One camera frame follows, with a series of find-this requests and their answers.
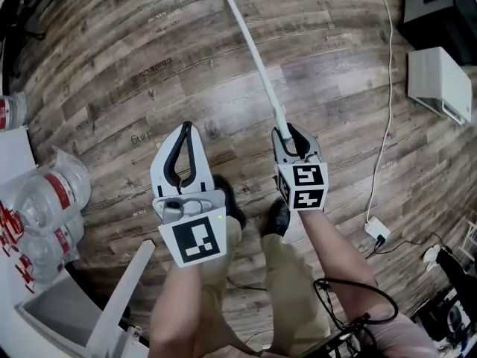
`power strip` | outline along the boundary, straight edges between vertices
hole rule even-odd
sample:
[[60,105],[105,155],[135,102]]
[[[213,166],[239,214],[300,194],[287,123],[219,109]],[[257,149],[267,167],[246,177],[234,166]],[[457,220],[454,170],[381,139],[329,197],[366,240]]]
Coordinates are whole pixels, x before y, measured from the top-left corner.
[[373,216],[371,220],[366,223],[364,230],[376,240],[378,240],[379,237],[382,237],[384,240],[386,240],[391,234],[389,229],[387,229],[386,226],[375,216]]

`wire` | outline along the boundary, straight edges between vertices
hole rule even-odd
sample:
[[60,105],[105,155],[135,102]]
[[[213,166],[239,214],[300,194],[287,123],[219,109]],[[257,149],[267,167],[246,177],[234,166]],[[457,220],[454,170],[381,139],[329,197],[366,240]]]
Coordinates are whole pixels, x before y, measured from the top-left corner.
[[370,211],[371,211],[371,204],[373,203],[373,197],[374,197],[374,190],[376,188],[376,176],[378,175],[378,168],[379,164],[381,163],[381,158],[382,158],[382,153],[385,150],[385,143],[386,143],[386,138],[388,137],[389,134],[389,128],[391,127],[391,118],[392,118],[392,101],[393,101],[393,77],[392,77],[392,63],[393,63],[393,34],[394,34],[394,29],[393,29],[393,20],[391,19],[391,14],[389,13],[389,6],[388,2],[384,0],[385,6],[386,6],[386,12],[388,12],[388,18],[389,18],[389,27],[391,28],[391,34],[389,35],[389,65],[388,65],[388,73],[389,73],[389,119],[388,119],[388,126],[386,127],[385,135],[382,138],[382,144],[381,144],[381,151],[379,152],[378,160],[376,162],[376,167],[374,168],[374,174],[373,174],[373,185],[371,186],[371,196],[370,196],[370,201],[367,205],[367,212],[366,212],[366,222],[368,223],[370,221]]
[[[388,302],[394,308],[393,315],[391,317],[387,318],[387,319],[372,320],[372,319],[370,319],[369,314],[366,313],[362,317],[359,317],[359,318],[355,319],[354,321],[352,321],[348,325],[348,329],[350,329],[350,328],[353,329],[354,328],[354,332],[359,332],[359,331],[365,332],[370,337],[370,340],[372,342],[372,348],[371,349],[377,350],[376,339],[374,338],[374,335],[370,332],[370,330],[365,327],[365,325],[387,324],[388,322],[393,321],[399,313],[399,308],[397,307],[396,301],[394,301],[393,298],[390,295],[384,293],[382,290],[379,290],[378,288],[376,288],[374,286],[370,286],[370,285],[367,285],[367,284],[364,284],[364,283],[356,283],[356,282],[353,282],[353,281],[339,280],[339,279],[335,279],[335,278],[319,278],[319,279],[317,279],[316,281],[313,282],[313,288],[315,289],[315,293],[318,296],[318,299],[320,300],[320,302],[323,304],[323,307],[325,308],[325,310],[328,312],[329,316],[331,317],[331,319],[335,323],[335,326],[340,331],[345,331],[347,328],[345,327],[345,325],[342,321],[340,321],[336,318],[336,315],[335,315],[335,312],[333,310],[333,306],[331,304],[331,300],[330,300],[329,294],[328,294],[328,289],[331,289],[331,286],[329,286],[329,283],[339,283],[339,284],[357,286],[357,287],[360,287],[360,288],[368,289],[368,290],[373,291],[373,292],[381,295],[382,297],[384,297],[386,300],[388,300]],[[327,298],[328,303],[329,303],[329,308],[325,305],[323,299],[321,298],[317,286],[319,286],[320,288],[322,288],[325,291],[326,298]],[[347,344],[348,352],[350,353],[350,355],[352,357],[354,356],[354,354],[359,353],[359,351],[353,346],[352,339],[347,339],[346,344]]]
[[243,286],[240,286],[240,285],[237,285],[235,284],[229,277],[227,277],[227,281],[232,284],[235,288],[239,288],[239,289],[250,289],[250,290],[260,290],[260,291],[263,291],[263,292],[268,292],[267,289],[265,288],[256,288],[254,286],[248,286],[248,285],[243,285]]
[[446,243],[442,240],[442,237],[440,237],[440,236],[439,236],[437,233],[435,233],[434,231],[432,231],[432,232],[429,234],[429,236],[427,236],[426,239],[425,239],[424,241],[422,241],[422,242],[412,242],[412,241],[410,241],[410,240],[404,240],[403,242],[399,243],[397,246],[395,246],[393,249],[390,249],[389,251],[379,252],[378,249],[380,249],[380,248],[384,245],[384,243],[379,244],[379,241],[377,241],[376,244],[374,245],[373,251],[372,251],[370,254],[368,254],[368,255],[365,257],[365,259],[366,259],[366,260],[369,259],[369,258],[370,258],[371,256],[373,256],[374,254],[389,254],[389,253],[391,253],[391,252],[394,252],[396,249],[398,249],[401,245],[404,245],[404,244],[411,244],[411,245],[422,245],[422,244],[426,244],[426,243],[431,239],[431,237],[433,237],[433,236],[436,236],[436,237],[439,239],[439,241],[440,241],[440,243],[442,244],[442,246],[446,249],[446,251],[449,252],[449,254],[451,254],[453,257],[455,257],[455,258],[459,261],[459,263],[460,263],[461,265],[463,265],[463,263],[461,262],[461,259],[459,259],[457,256],[455,256],[455,254],[454,254],[454,252],[452,251],[452,249],[451,249],[450,247],[448,247],[448,246],[446,245]]
[[245,344],[248,345],[248,343],[249,343],[252,339],[254,339],[255,337],[261,336],[262,334],[265,334],[265,333],[270,333],[271,331],[274,331],[274,330],[271,329],[271,330],[266,330],[266,331],[259,331],[258,333],[253,334],[253,335],[245,342]]

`black cable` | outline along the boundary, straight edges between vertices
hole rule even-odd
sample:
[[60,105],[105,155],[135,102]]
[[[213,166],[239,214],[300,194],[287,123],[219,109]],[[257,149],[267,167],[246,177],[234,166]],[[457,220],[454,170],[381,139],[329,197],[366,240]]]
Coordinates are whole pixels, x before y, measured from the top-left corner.
[[265,288],[255,288],[253,286],[248,286],[248,285],[243,285],[243,286],[240,286],[240,285],[237,285],[235,284],[229,277],[227,277],[227,281],[232,284],[235,288],[239,288],[239,289],[250,289],[250,290],[260,290],[260,291],[263,291],[263,292],[268,292],[267,289]]
[[383,292],[381,289],[376,288],[375,286],[367,285],[365,283],[355,283],[353,281],[348,281],[348,280],[339,280],[338,278],[318,278],[313,283],[316,293],[318,293],[318,291],[316,290],[316,285],[321,286],[322,283],[340,283],[343,285],[357,286],[358,288],[368,289],[384,297],[386,300],[388,300],[389,304],[391,304],[391,306],[394,308],[394,314],[387,319],[373,320],[373,319],[367,318],[368,315],[364,315],[363,317],[357,318],[356,320],[351,322],[351,324],[368,324],[368,325],[387,324],[393,321],[397,317],[397,314],[399,313],[399,308],[397,307],[396,301],[394,301],[390,295]]
[[457,256],[455,256],[454,252],[452,252],[452,249],[449,248],[449,247],[444,243],[444,241],[442,240],[442,237],[440,237],[440,236],[439,236],[437,233],[435,233],[434,231],[432,231],[432,232],[427,236],[427,238],[426,238],[424,241],[422,241],[422,242],[412,242],[412,241],[410,241],[410,240],[404,240],[403,242],[401,242],[400,244],[398,244],[398,245],[397,245],[396,247],[394,247],[393,249],[390,249],[389,251],[383,251],[383,252],[379,252],[378,249],[380,249],[380,248],[384,245],[384,242],[381,243],[381,244],[379,244],[379,240],[378,240],[378,241],[376,242],[376,244],[374,245],[373,251],[372,251],[370,254],[368,254],[368,255],[365,257],[365,259],[366,259],[366,260],[369,259],[369,258],[370,258],[371,256],[373,256],[374,254],[389,254],[389,253],[391,253],[391,252],[394,252],[396,249],[398,249],[401,245],[404,245],[404,244],[411,244],[411,245],[422,245],[422,244],[426,244],[426,243],[431,239],[431,237],[433,237],[433,236],[436,236],[436,237],[439,239],[439,241],[440,241],[440,243],[442,244],[442,246],[446,249],[446,251],[449,252],[449,254],[451,254],[452,256],[454,256],[454,257],[459,261],[459,263],[460,263],[461,265],[463,265],[462,262],[461,262],[461,260],[460,260]]
[[[335,312],[333,310],[333,306],[332,306],[332,303],[331,303],[331,299],[329,298],[329,294],[328,294],[328,289],[331,289],[331,286],[328,283],[340,283],[340,284],[344,284],[344,285],[357,286],[357,287],[360,287],[360,288],[371,290],[371,291],[381,295],[382,297],[386,298],[386,300],[388,300],[388,302],[394,308],[394,314],[387,319],[372,320],[372,319],[370,319],[369,314],[366,313],[364,316],[359,317],[356,320],[352,321],[348,326],[348,327],[355,327],[356,332],[360,331],[360,330],[365,332],[370,337],[370,340],[371,340],[371,343],[372,343],[372,349],[377,350],[376,339],[374,338],[374,335],[370,332],[370,330],[365,327],[365,325],[367,325],[367,324],[368,325],[387,324],[388,322],[393,321],[399,313],[399,309],[397,307],[396,302],[393,300],[393,298],[390,295],[384,293],[382,290],[379,290],[378,288],[376,288],[374,286],[369,286],[369,285],[364,284],[364,283],[355,283],[355,282],[352,282],[352,281],[339,280],[339,279],[335,279],[335,278],[319,278],[319,279],[317,279],[316,281],[313,282],[313,288],[315,289],[315,293],[318,296],[318,299],[320,300],[320,302],[323,304],[323,307],[325,308],[325,310],[328,312],[329,316],[331,317],[331,319],[335,323],[335,326],[340,331],[345,331],[346,327],[344,326],[344,323],[342,321],[340,321],[336,318],[336,315],[335,315]],[[325,291],[326,298],[328,300],[330,308],[328,308],[325,305],[323,299],[320,296],[320,293],[318,291],[317,286],[319,286],[320,288],[322,288]],[[355,354],[360,353],[360,351],[358,351],[353,346],[352,339],[347,339],[346,344],[347,344],[347,350],[351,354],[352,357],[354,357]]]

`white space heater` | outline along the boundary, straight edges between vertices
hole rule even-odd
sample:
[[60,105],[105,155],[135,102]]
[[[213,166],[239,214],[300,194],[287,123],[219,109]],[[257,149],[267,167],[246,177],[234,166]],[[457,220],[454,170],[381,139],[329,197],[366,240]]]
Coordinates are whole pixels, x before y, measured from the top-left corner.
[[470,122],[472,84],[441,47],[409,52],[408,95],[436,114],[448,115],[460,125]]

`white pole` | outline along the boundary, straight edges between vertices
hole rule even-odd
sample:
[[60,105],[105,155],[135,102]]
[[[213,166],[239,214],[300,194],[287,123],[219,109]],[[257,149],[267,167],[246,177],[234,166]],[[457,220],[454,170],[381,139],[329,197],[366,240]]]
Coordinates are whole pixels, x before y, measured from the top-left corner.
[[265,66],[263,65],[262,58],[260,57],[259,51],[257,50],[255,43],[253,42],[252,36],[248,31],[247,25],[245,24],[245,21],[242,18],[236,3],[233,0],[227,0],[227,2],[229,3],[233,15],[236,17],[241,33],[245,37],[245,41],[247,42],[248,48],[252,53],[253,61],[255,61],[256,68],[259,70],[260,77],[262,78],[262,82],[265,86],[265,91],[267,92],[272,110],[274,111],[275,122],[277,123],[278,130],[282,134],[282,138],[284,140],[291,139],[290,130],[288,129],[288,125],[286,123],[284,107],[278,102],[277,96],[274,92],[274,88],[271,86],[270,79],[267,76],[267,72],[265,70]]

